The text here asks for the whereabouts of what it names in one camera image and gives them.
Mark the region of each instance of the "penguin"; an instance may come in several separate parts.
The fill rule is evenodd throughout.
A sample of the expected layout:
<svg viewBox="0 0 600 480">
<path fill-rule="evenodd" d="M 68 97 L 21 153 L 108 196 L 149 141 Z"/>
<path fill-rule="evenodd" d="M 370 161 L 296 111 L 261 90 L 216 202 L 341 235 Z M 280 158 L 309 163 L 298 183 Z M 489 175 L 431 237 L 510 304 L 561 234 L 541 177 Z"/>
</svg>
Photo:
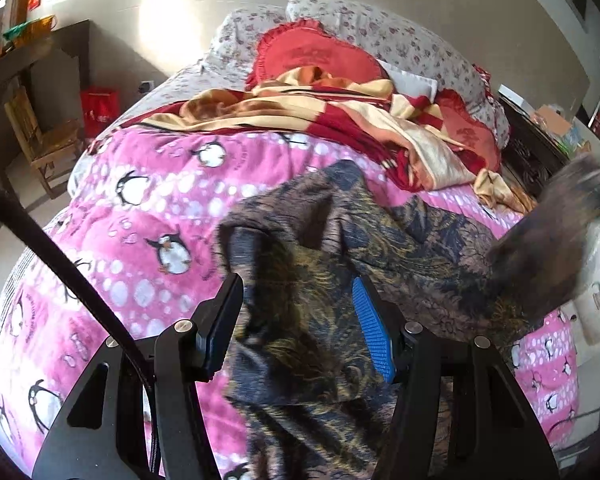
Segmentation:
<svg viewBox="0 0 600 480">
<path fill-rule="evenodd" d="M 111 144 L 112 140 L 113 140 L 113 137 L 111 137 L 111 136 L 109 136 L 109 137 L 107 137 L 106 139 L 103 139 L 103 140 L 96 140 L 94 142 L 96 154 L 99 155 L 101 153 L 106 152 L 107 148 Z"/>
<path fill-rule="evenodd" d="M 567 374 L 568 376 L 571 375 L 571 365 L 566 357 L 564 358 L 564 367 L 562 368 L 562 373 Z"/>
<path fill-rule="evenodd" d="M 251 473 L 248 469 L 249 464 L 238 464 L 236 467 L 227 471 L 222 480 L 251 480 Z"/>
<path fill-rule="evenodd" d="M 72 213 L 69 213 L 62 220 L 58 221 L 58 230 L 56 231 L 56 235 L 59 235 L 60 233 L 66 231 L 66 229 L 69 226 L 69 224 L 71 223 L 71 219 L 73 217 L 74 217 L 74 215 Z"/>
<path fill-rule="evenodd" d="M 22 297 L 18 300 L 18 303 L 13 307 L 11 311 L 11 335 L 18 337 L 22 332 L 24 325 L 24 313 L 22 311 Z"/>
<path fill-rule="evenodd" d="M 216 141 L 203 144 L 199 150 L 192 150 L 190 153 L 195 155 L 200 164 L 206 168 L 218 168 L 226 159 L 226 149 Z"/>
<path fill-rule="evenodd" d="M 549 410 L 549 413 L 553 413 L 558 409 L 558 394 L 551 394 L 547 397 L 544 405 Z"/>
<path fill-rule="evenodd" d="M 45 433 L 60 412 L 62 399 L 55 393 L 40 386 L 44 379 L 36 381 L 29 389 L 29 407 L 40 433 Z"/>
<path fill-rule="evenodd" d="M 75 368 L 75 359 L 73 356 L 67 354 L 62 358 L 69 368 Z"/>
<path fill-rule="evenodd" d="M 7 410 L 4 407 L 4 397 L 2 397 L 2 404 L 0 405 L 0 427 L 2 428 L 2 432 L 7 437 L 9 442 L 13 444 L 13 434 L 11 433 L 11 427 L 9 426 Z"/>
<path fill-rule="evenodd" d="M 122 205 L 140 205 L 148 186 L 148 176 L 134 175 L 134 170 L 131 170 L 116 184 L 116 195 Z"/>
<path fill-rule="evenodd" d="M 122 238 L 122 243 L 123 244 L 135 244 L 138 241 L 138 234 L 137 233 L 131 233 L 128 234 L 127 236 L 125 236 L 124 238 Z"/>
<path fill-rule="evenodd" d="M 536 379 L 536 373 L 533 372 L 531 378 L 531 387 L 536 391 L 536 393 L 538 393 L 540 386 L 542 386 L 542 377 L 540 374 L 538 374 L 538 378 Z"/>
<path fill-rule="evenodd" d="M 514 368 L 520 367 L 520 345 L 515 344 L 511 347 L 511 361 Z"/>
<path fill-rule="evenodd" d="M 83 275 L 86 275 L 86 272 L 91 270 L 91 267 L 93 266 L 93 262 L 87 262 L 87 261 L 83 260 L 82 258 L 78 258 L 77 260 L 74 261 L 74 265 L 75 265 L 75 268 L 80 270 L 80 272 Z M 71 303 L 72 307 L 77 308 L 78 298 L 71 290 L 69 290 L 69 288 L 66 285 L 64 285 L 64 302 Z"/>
<path fill-rule="evenodd" d="M 149 238 L 144 241 L 157 250 L 160 272 L 183 274 L 191 267 L 191 254 L 180 238 L 180 232 L 162 235 L 157 241 Z"/>
<path fill-rule="evenodd" d="M 544 348 L 546 349 L 547 354 L 549 355 L 549 359 L 553 358 L 555 355 L 554 349 L 554 340 L 550 337 L 546 339 L 544 342 Z"/>
<path fill-rule="evenodd" d="M 81 341 L 78 333 L 71 334 L 69 336 L 69 339 L 74 343 L 75 350 L 78 352 L 80 359 L 82 359 L 85 363 L 87 363 L 90 358 L 89 349 L 87 348 L 87 345 L 85 345 Z"/>
</svg>

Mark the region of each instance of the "red heart-shaped pillow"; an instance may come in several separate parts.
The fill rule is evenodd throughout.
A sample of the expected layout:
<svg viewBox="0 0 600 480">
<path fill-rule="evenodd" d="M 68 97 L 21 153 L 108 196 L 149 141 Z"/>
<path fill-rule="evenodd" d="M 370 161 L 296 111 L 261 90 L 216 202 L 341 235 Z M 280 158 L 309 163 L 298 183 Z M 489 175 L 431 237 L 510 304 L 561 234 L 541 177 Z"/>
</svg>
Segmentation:
<svg viewBox="0 0 600 480">
<path fill-rule="evenodd" d="M 384 78 L 384 70 L 371 54 L 329 36 L 317 20 L 283 23 L 267 32 L 258 44 L 247 90 L 299 66 L 318 66 L 333 77 L 367 83 Z"/>
</svg>

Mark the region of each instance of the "blue grip pad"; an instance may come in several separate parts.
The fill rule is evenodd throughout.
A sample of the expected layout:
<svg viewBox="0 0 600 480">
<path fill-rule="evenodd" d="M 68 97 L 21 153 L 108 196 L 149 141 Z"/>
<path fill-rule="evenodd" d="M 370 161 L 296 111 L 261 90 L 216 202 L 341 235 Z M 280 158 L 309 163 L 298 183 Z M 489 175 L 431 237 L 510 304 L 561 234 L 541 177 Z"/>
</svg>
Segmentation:
<svg viewBox="0 0 600 480">
<path fill-rule="evenodd" d="M 356 309 L 374 367 L 378 373 L 382 374 L 387 383 L 391 383 L 394 380 L 396 369 L 392 359 L 389 334 L 360 278 L 353 280 L 351 293 L 353 306 Z"/>
</svg>

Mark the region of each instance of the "desk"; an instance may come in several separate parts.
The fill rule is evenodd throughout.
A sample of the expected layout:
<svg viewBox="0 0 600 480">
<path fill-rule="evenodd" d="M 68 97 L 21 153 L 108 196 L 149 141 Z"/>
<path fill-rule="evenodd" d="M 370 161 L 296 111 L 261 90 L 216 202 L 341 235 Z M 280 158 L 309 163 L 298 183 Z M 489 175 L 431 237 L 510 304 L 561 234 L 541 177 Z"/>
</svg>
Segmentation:
<svg viewBox="0 0 600 480">
<path fill-rule="evenodd" d="M 48 36 L 33 41 L 17 48 L 6 56 L 0 58 L 0 108 L 2 97 L 8 83 L 21 73 L 28 70 L 35 62 L 48 56 L 51 51 L 58 48 L 71 57 L 78 57 L 78 70 L 80 72 L 80 88 L 86 89 L 90 85 L 89 72 L 89 30 L 90 21 L 74 23 L 67 27 L 59 28 Z M 17 199 L 5 173 L 8 161 L 4 154 L 0 154 L 0 187 Z"/>
</svg>

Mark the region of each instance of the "pink blanket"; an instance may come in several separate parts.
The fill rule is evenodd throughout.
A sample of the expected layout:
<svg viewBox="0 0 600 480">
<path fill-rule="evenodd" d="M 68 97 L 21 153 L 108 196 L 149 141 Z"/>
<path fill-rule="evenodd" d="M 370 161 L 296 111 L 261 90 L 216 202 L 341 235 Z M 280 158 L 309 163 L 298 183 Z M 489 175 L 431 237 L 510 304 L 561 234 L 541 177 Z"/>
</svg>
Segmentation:
<svg viewBox="0 0 600 480">
<path fill-rule="evenodd" d="M 379 204 L 398 205 L 411 196 L 366 156 L 305 134 L 214 138 L 130 126 L 101 145 L 91 173 L 50 235 L 135 338 L 157 335 L 190 317 L 218 290 L 214 229 L 234 203 L 343 158 L 364 171 Z M 477 219 L 497 237 L 520 218 L 487 211 L 469 186 L 420 195 L 433 206 Z M 556 322 L 549 316 L 545 329 L 525 338 L 519 352 L 518 379 L 545 430 L 571 408 L 577 410 L 570 327 L 567 323 L 558 332 L 551 324 Z M 62 400 L 105 337 L 72 293 L 34 260 L 0 336 L 0 423 L 28 467 Z M 553 354 L 543 358 L 537 351 L 548 345 Z M 560 375 L 565 360 L 570 374 Z M 532 389 L 529 370 L 542 375 Z M 246 429 L 221 395 L 226 382 L 220 373 L 197 386 L 221 473 L 245 460 Z M 564 437 L 569 426 L 552 432 L 552 441 Z"/>
</svg>

